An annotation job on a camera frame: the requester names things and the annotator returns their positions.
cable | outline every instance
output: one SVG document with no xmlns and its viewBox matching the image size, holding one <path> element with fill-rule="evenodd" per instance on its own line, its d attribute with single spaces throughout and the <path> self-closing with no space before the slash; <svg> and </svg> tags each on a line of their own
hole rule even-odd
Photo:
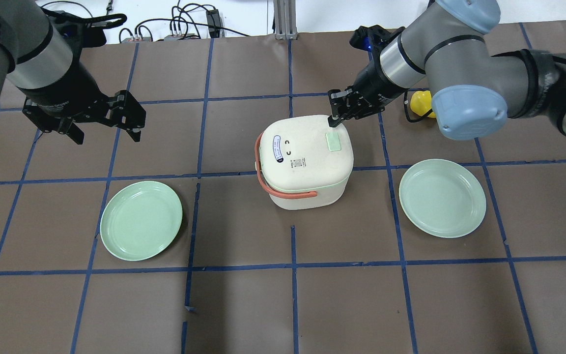
<svg viewBox="0 0 566 354">
<path fill-rule="evenodd" d="M 92 25 L 93 23 L 98 22 L 106 22 L 106 25 L 103 26 L 104 29 L 114 29 L 115 27 L 119 27 L 123 25 L 128 17 L 126 17 L 123 13 L 116 13 L 110 14 L 108 16 L 99 16 L 99 17 L 92 17 L 92 18 L 79 18 L 77 16 L 72 16 L 70 14 L 61 14 L 50 11 L 48 9 L 43 9 L 43 13 L 47 14 L 47 16 L 51 16 L 54 18 L 59 18 L 61 20 L 67 20 L 73 23 L 81 23 L 83 25 Z"/>
<path fill-rule="evenodd" d="M 178 14 L 179 14 L 179 16 L 180 16 L 180 14 L 181 14 L 180 12 L 182 11 L 182 8 L 180 7 L 180 2 L 178 2 L 178 5 L 177 5 L 177 6 L 172 6 L 172 7 L 171 7 L 171 18 L 176 18 L 176 17 L 177 17 L 177 16 L 175 16 L 175 15 L 173 14 L 173 10 L 174 10 L 174 9 L 177 9 L 177 10 L 179 11 Z M 171 30 L 171 26 L 173 25 L 173 30 L 174 30 L 176 33 L 178 33 L 178 31 L 182 32 L 182 28 L 180 27 L 180 22 L 178 23 L 178 31 L 176 30 L 176 22 L 171 21 L 171 22 L 169 23 L 169 25 L 170 25 L 170 30 Z M 186 24 L 185 33 L 187 33 L 187 32 L 189 32 L 189 24 Z"/>
<path fill-rule="evenodd" d="M 150 29 L 148 29 L 148 26 L 139 26 L 139 37 L 141 37 L 141 39 L 143 40 L 143 34 L 141 33 L 141 27 L 145 27 L 146 30 L 148 30 L 148 32 L 150 32 L 150 42 L 154 42 L 153 38 L 152 38 L 152 31 L 150 31 Z"/>
<path fill-rule="evenodd" d="M 191 10 L 187 10 L 187 6 L 195 6 L 195 7 Z M 195 2 L 190 2 L 189 4 L 183 6 L 182 8 L 185 10 L 185 12 L 195 11 L 195 10 L 200 9 L 200 8 L 204 9 L 205 11 L 209 11 L 209 9 L 207 9 L 205 6 L 212 6 L 213 9 L 216 9 L 216 7 L 213 6 L 213 5 L 209 5 L 209 4 L 200 5 L 200 4 L 196 4 Z"/>
<path fill-rule="evenodd" d="M 194 28 L 196 29 L 196 33 L 198 34 L 198 37 L 202 38 L 202 36 L 200 36 L 200 31 L 198 30 L 198 27 L 195 25 L 195 22 L 194 22 L 193 17 L 191 17 L 191 15 L 190 15 L 189 13 L 185 12 L 185 11 L 184 11 L 183 9 L 181 9 L 181 8 L 178 8 L 178 9 L 179 9 L 178 16 L 174 16 L 174 15 L 173 15 L 173 9 L 174 9 L 174 7 L 171 8 L 171 15 L 173 16 L 173 20 L 174 20 L 175 18 L 178 18 L 178 20 L 179 20 L 179 29 L 180 29 L 180 22 L 185 23 L 185 24 L 186 24 L 185 34 L 187 34 L 187 33 L 189 33 L 189 23 L 193 23 L 193 24 L 194 24 Z M 189 17 L 189 20 L 191 20 L 191 22 L 186 22 L 185 20 L 182 19 L 182 14 L 183 14 L 183 13 L 186 14 L 187 17 Z"/>
<path fill-rule="evenodd" d="M 80 2 L 74 2 L 74 1 L 51 1 L 51 2 L 48 2 L 47 4 L 43 4 L 43 6 L 41 6 L 41 9 L 44 8 L 47 5 L 59 4 L 59 3 L 74 4 L 74 5 L 80 6 L 81 8 L 85 9 L 85 11 L 88 13 L 89 16 L 93 17 L 93 14 L 90 13 L 90 11 L 87 9 L 87 7 L 85 5 L 82 5 Z"/>
<path fill-rule="evenodd" d="M 407 103 L 409 103 L 409 101 L 407 101 L 407 91 L 405 91 L 403 93 L 403 111 L 405 112 L 405 119 L 407 119 L 407 121 L 410 123 L 418 123 L 419 121 L 422 121 L 423 119 L 427 118 L 430 114 L 433 113 L 433 110 L 428 110 L 426 114 L 424 114 L 422 117 L 417 119 L 411 119 L 409 117 L 409 110 L 407 109 Z"/>
<path fill-rule="evenodd" d="M 197 22 L 188 22 L 185 20 L 176 20 L 176 19 L 172 19 L 172 18 L 150 18 L 150 20 L 145 20 L 143 22 L 140 22 L 135 28 L 139 27 L 140 25 L 143 25 L 144 23 L 148 23 L 151 21 L 178 21 L 178 22 L 182 22 L 182 23 L 190 23 L 191 25 L 198 25 L 198 26 L 206 26 L 209 27 L 210 29 L 220 29 L 220 30 L 225 30 L 225 31 L 229 31 L 229 32 L 233 32 L 236 34 L 239 34 L 240 36 L 245 36 L 245 37 L 249 37 L 249 34 L 245 34 L 236 30 L 232 30 L 232 29 L 227 29 L 226 27 L 222 27 L 222 26 L 214 26 L 214 25 L 209 25 L 206 23 L 197 23 Z"/>
<path fill-rule="evenodd" d="M 128 33 L 130 34 L 130 38 L 132 38 L 133 40 L 135 39 L 135 36 L 132 34 L 132 31 L 130 29 L 127 29 L 126 27 L 124 27 L 123 29 L 121 29 L 121 31 L 119 31 L 119 42 L 121 43 L 121 34 L 124 31 L 128 31 Z"/>
<path fill-rule="evenodd" d="M 187 9 L 187 6 L 194 6 L 194 8 L 193 9 Z M 189 20 L 191 20 L 191 22 L 195 23 L 193 17 L 191 17 L 191 15 L 189 13 L 192 12 L 192 11 L 195 11 L 197 9 L 200 9 L 200 8 L 204 9 L 204 11 L 209 11 L 205 6 L 210 6 L 210 7 L 212 7 L 213 10 L 217 9 L 217 7 L 215 7 L 211 4 L 200 5 L 200 4 L 196 4 L 195 2 L 191 2 L 191 3 L 189 3 L 189 4 L 187 4 L 183 7 L 180 7 L 180 0 L 179 0 L 178 3 L 176 4 L 176 6 L 171 7 L 171 17 L 172 18 L 178 17 L 180 20 L 183 20 L 182 14 L 186 14 L 186 16 L 189 17 Z M 179 11 L 178 16 L 175 16 L 173 14 L 174 9 L 177 9 Z M 189 23 L 185 22 L 185 25 L 186 25 L 186 29 L 185 29 L 184 33 L 187 34 L 187 33 L 189 33 Z M 173 30 L 176 33 L 178 33 L 178 31 L 176 30 L 176 23 L 175 22 L 170 22 L 170 31 L 171 31 L 172 27 L 173 27 Z M 200 34 L 198 27 L 196 25 L 194 25 L 194 28 L 196 29 L 196 33 L 198 34 L 198 37 L 202 38 L 202 35 Z"/>
</svg>

white wall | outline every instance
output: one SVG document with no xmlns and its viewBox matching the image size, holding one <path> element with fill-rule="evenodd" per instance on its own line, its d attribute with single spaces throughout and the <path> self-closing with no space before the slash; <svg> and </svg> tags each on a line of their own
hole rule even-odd
<svg viewBox="0 0 566 354">
<path fill-rule="evenodd" d="M 182 0 L 185 5 L 192 0 Z M 49 0 L 39 0 L 45 4 Z M 79 0 L 94 16 L 106 13 L 107 0 Z M 220 10 L 223 24 L 250 35 L 272 33 L 273 0 L 207 0 Z M 566 0 L 498 0 L 501 23 L 566 20 Z M 114 0 L 114 13 L 128 16 L 125 27 L 148 18 L 169 18 L 175 0 Z M 407 26 L 427 6 L 427 0 L 297 0 L 296 19 L 299 32 L 350 31 L 360 25 L 382 25 L 387 28 Z M 85 10 L 72 4 L 52 4 L 49 9 L 63 9 L 87 17 Z M 203 10 L 191 13 L 195 22 L 206 23 Z M 169 34 L 168 22 L 146 24 L 155 40 Z M 200 28 L 202 36 L 207 33 Z M 106 31 L 108 43 L 117 43 L 119 29 Z"/>
</svg>

label sticker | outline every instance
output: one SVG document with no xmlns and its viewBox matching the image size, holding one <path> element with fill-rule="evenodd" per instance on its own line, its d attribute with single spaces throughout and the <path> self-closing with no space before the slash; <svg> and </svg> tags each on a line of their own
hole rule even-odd
<svg viewBox="0 0 566 354">
<path fill-rule="evenodd" d="M 277 162 L 283 162 L 283 154 L 281 154 L 281 137 L 274 135 L 274 140 L 272 141 L 272 150 L 274 151 L 274 158 Z"/>
<path fill-rule="evenodd" d="M 289 162 L 291 168 L 299 168 L 299 167 L 307 167 L 307 163 L 305 163 L 305 158 L 302 159 L 294 159 Z"/>
</svg>

plate rim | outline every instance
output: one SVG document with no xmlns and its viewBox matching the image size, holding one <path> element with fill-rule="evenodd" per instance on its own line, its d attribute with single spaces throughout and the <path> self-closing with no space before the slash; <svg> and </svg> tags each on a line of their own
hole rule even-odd
<svg viewBox="0 0 566 354">
<path fill-rule="evenodd" d="M 481 208 L 482 208 L 482 210 L 483 210 L 483 213 L 481 213 L 481 220 L 479 220 L 479 222 L 476 224 L 476 226 L 475 226 L 472 230 L 468 231 L 467 233 L 457 233 L 456 235 L 439 235 L 438 233 L 435 233 L 434 231 L 427 229 L 425 226 L 422 226 L 422 225 L 420 225 L 420 223 L 418 223 L 418 222 L 416 222 L 415 220 L 413 220 L 412 216 L 410 215 L 410 213 L 409 213 L 409 211 L 408 211 L 408 208 L 404 205 L 404 202 L 403 202 L 403 195 L 402 195 L 402 189 L 403 189 L 403 188 L 402 188 L 402 186 L 403 186 L 403 183 L 402 183 L 402 182 L 403 182 L 403 180 L 406 179 L 406 177 L 408 176 L 408 173 L 409 173 L 409 174 L 415 174 L 415 173 L 417 173 L 418 171 L 421 170 L 421 165 L 425 165 L 425 164 L 431 163 L 432 161 L 442 161 L 443 164 L 458 166 L 458 167 L 459 167 L 459 170 L 461 170 L 462 172 L 465 171 L 465 172 L 467 173 L 467 174 L 466 174 L 466 177 L 472 177 L 473 180 L 477 182 L 477 184 L 472 183 L 471 185 L 478 186 L 478 188 L 476 188 L 475 192 L 476 192 L 476 194 L 479 194 L 479 195 L 481 195 L 481 197 L 483 197 L 483 198 L 479 199 L 479 198 L 476 196 L 476 203 L 477 203 L 478 201 L 481 202 Z M 420 161 L 420 162 L 418 162 L 418 163 L 413 164 L 410 168 L 408 168 L 408 169 L 406 170 L 406 172 L 403 174 L 403 177 L 401 178 L 400 183 L 399 183 L 399 203 L 400 203 L 400 206 L 401 206 L 403 212 L 405 213 L 407 219 L 410 220 L 410 222 L 412 222 L 412 224 L 414 224 L 416 227 L 418 227 L 418 229 L 421 229 L 423 232 L 425 232 L 425 233 L 427 233 L 427 234 L 429 234 L 429 235 L 432 235 L 432 236 L 435 236 L 435 237 L 444 238 L 444 239 L 454 239 L 454 238 L 462 237 L 462 236 L 465 236 L 465 235 L 469 235 L 470 233 L 472 233 L 473 231 L 475 231 L 475 230 L 481 225 L 481 223 L 483 222 L 483 219 L 484 219 L 485 216 L 486 216 L 486 209 L 487 209 L 486 194 L 485 194 L 485 192 L 483 191 L 483 187 L 481 186 L 481 183 L 480 183 L 480 181 L 478 180 L 478 178 L 475 177 L 475 175 L 473 175 L 473 174 L 471 173 L 471 171 L 467 170 L 467 168 L 465 168 L 464 166 L 462 166 L 462 165 L 460 165 L 460 164 L 458 164 L 458 163 L 455 163 L 455 162 L 453 162 L 453 161 L 446 160 L 446 159 L 427 159 L 427 160 L 422 160 L 422 161 Z"/>
<path fill-rule="evenodd" d="M 111 204 L 116 203 L 116 199 L 118 199 L 119 197 L 122 197 L 125 193 L 127 193 L 127 190 L 129 188 L 133 188 L 133 186 L 137 186 L 137 184 L 150 184 L 152 186 L 154 185 L 161 185 L 162 188 L 166 189 L 167 191 L 171 191 L 170 197 L 173 199 L 175 197 L 175 199 L 178 201 L 178 206 L 180 208 L 180 213 L 179 213 L 179 222 L 178 222 L 178 229 L 176 231 L 176 234 L 174 236 L 171 237 L 171 240 L 169 240 L 169 242 L 167 243 L 167 245 L 165 247 L 162 247 L 162 249 L 160 249 L 158 252 L 153 253 L 150 256 L 146 256 L 144 258 L 137 258 L 137 259 L 127 259 L 124 258 L 120 255 L 117 255 L 115 252 L 113 252 L 110 247 L 106 246 L 106 241 L 104 240 L 104 235 L 102 233 L 103 230 L 103 224 L 104 224 L 104 217 L 106 217 L 106 213 L 109 210 L 109 206 Z M 168 186 L 167 184 L 164 184 L 162 182 L 159 181 L 139 181 L 139 182 L 135 182 L 132 184 L 129 184 L 128 186 L 125 186 L 124 188 L 121 188 L 121 190 L 119 190 L 117 193 L 115 193 L 115 195 L 110 199 L 110 201 L 108 201 L 108 203 L 106 203 L 106 206 L 104 207 L 104 210 L 102 211 L 102 217 L 99 220 L 99 237 L 102 240 L 102 244 L 104 245 L 104 248 L 106 248 L 106 250 L 113 256 L 119 258 L 120 260 L 124 260 L 124 261 L 128 261 L 128 262 L 137 262 L 137 261 L 143 261 L 143 260 L 147 260 L 149 258 L 152 258 L 153 256 L 158 255 L 159 253 L 161 253 L 162 251 L 164 251 L 172 242 L 173 240 L 175 240 L 178 231 L 180 230 L 180 226 L 182 226 L 182 219 L 183 219 L 183 207 L 182 207 L 182 202 L 180 201 L 180 198 L 178 197 L 178 194 L 176 193 L 176 191 L 174 191 L 170 186 Z"/>
</svg>

power adapter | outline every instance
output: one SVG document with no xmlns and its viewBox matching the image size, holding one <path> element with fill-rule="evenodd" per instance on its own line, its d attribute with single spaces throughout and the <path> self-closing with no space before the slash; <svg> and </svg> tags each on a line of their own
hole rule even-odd
<svg viewBox="0 0 566 354">
<path fill-rule="evenodd" d="M 222 33 L 222 19 L 220 18 L 220 11 L 218 9 L 207 10 L 206 11 L 206 22 L 209 26 L 209 37 L 220 38 L 220 33 Z"/>
</svg>

